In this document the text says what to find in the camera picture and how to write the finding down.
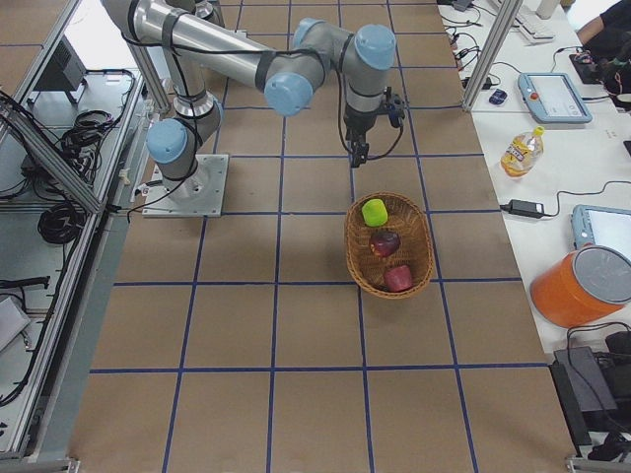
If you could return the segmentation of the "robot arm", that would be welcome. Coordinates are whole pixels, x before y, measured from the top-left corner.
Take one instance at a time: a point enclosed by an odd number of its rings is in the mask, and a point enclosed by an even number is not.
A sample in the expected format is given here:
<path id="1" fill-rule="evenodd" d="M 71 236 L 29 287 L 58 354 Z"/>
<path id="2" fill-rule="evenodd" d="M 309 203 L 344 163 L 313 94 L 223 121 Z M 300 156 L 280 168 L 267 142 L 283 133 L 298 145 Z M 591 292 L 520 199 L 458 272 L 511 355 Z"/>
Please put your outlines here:
<path id="1" fill-rule="evenodd" d="M 221 4 L 217 0 L 195 0 L 195 15 L 209 23 L 223 28 L 225 21 Z"/>
<path id="2" fill-rule="evenodd" d="M 289 50 L 277 50 L 199 18 L 191 1 L 105 1 L 103 6 L 129 44 L 160 47 L 175 88 L 175 117 L 154 125 L 147 148 L 169 198 L 197 200 L 210 174 L 196 153 L 218 130 L 222 112 L 201 73 L 208 67 L 262 92 L 282 116 L 307 107 L 329 72 L 340 80 L 338 131 L 352 167 L 370 160 L 367 133 L 378 116 L 402 129 L 400 99 L 387 86 L 396 39 L 382 25 L 354 33 L 324 20 L 299 22 Z"/>

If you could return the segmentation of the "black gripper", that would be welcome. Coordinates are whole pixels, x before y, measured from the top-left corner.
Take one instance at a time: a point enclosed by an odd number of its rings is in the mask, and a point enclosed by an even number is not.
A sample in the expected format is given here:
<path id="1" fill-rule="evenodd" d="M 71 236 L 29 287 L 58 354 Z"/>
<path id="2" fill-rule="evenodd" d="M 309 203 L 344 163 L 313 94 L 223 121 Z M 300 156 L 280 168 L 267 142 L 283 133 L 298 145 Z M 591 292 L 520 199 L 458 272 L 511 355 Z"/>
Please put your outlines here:
<path id="1" fill-rule="evenodd" d="M 346 126 L 344 136 L 345 145 L 350 148 L 350 165 L 352 169 L 368 161 L 370 145 L 367 133 L 375 126 L 378 111 L 360 111 L 346 105 L 344 107 L 343 120 Z"/>

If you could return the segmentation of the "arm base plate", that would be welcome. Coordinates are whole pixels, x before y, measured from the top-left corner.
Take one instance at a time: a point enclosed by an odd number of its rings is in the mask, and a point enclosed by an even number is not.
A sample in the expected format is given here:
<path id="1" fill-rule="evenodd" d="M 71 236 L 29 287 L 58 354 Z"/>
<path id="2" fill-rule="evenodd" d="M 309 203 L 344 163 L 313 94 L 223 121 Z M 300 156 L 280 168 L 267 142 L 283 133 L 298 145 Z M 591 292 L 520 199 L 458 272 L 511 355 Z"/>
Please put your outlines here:
<path id="1" fill-rule="evenodd" d="M 229 156 L 197 154 L 197 170 L 174 193 L 178 182 L 164 181 L 157 165 L 152 177 L 160 183 L 146 192 L 142 214 L 153 218 L 220 217 L 222 214 Z"/>

